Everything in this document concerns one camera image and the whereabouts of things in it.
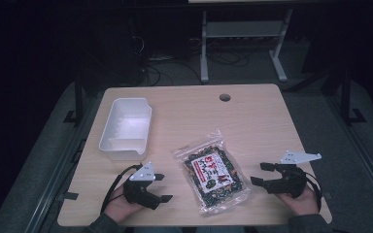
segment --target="food label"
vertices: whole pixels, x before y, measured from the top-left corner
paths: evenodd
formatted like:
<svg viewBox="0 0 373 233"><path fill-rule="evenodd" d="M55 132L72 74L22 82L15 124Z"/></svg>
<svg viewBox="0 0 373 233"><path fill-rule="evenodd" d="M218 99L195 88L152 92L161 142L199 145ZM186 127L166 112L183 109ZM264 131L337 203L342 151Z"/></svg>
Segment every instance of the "food label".
<svg viewBox="0 0 373 233"><path fill-rule="evenodd" d="M192 167L204 193L233 183L220 155L216 152L192 160Z"/></svg>

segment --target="dark background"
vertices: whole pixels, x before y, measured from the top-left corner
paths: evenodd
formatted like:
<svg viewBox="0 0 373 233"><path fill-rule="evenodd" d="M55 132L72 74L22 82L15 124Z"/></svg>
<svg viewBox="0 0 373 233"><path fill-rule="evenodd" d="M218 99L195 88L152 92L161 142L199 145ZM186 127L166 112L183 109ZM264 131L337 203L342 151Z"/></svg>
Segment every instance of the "dark background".
<svg viewBox="0 0 373 233"><path fill-rule="evenodd" d="M370 2L297 9L287 39L311 41L304 67L309 72L349 57L354 80L373 99ZM142 11L128 24L133 13L117 4L0 1L0 206L57 99L77 76L89 94L106 86L136 85L143 57L133 52L132 34L145 37L146 55L165 50L182 57L188 56L188 38L199 37L200 12Z"/></svg>

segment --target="sleeve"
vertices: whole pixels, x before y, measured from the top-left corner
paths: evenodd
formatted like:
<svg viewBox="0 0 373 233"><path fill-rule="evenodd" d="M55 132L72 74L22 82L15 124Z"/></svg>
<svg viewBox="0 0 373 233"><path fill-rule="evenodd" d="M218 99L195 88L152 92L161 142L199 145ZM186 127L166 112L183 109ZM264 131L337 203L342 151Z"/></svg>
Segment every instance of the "sleeve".
<svg viewBox="0 0 373 233"><path fill-rule="evenodd" d="M119 228L109 216L102 213L90 226L84 228L83 233L116 233Z"/></svg>
<svg viewBox="0 0 373 233"><path fill-rule="evenodd" d="M294 216L288 220L289 233L332 232L321 215Z"/></svg>

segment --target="hole in table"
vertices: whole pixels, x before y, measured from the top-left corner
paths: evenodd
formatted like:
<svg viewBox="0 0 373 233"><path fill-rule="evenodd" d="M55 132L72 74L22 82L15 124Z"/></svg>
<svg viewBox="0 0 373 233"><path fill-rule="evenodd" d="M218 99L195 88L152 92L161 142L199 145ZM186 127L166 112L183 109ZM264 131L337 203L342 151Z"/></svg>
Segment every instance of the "hole in table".
<svg viewBox="0 0 373 233"><path fill-rule="evenodd" d="M231 100L231 96L228 94L222 94L220 95L220 100L223 102L228 102L229 100Z"/></svg>

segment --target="seaweed snack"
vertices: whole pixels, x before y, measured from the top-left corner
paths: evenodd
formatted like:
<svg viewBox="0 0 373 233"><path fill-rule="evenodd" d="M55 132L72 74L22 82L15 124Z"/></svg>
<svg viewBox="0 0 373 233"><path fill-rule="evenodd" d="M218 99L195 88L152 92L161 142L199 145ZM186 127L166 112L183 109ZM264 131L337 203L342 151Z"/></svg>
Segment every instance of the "seaweed snack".
<svg viewBox="0 0 373 233"><path fill-rule="evenodd" d="M201 213L216 214L247 199L250 189L223 145L220 132L175 152L201 202Z"/></svg>

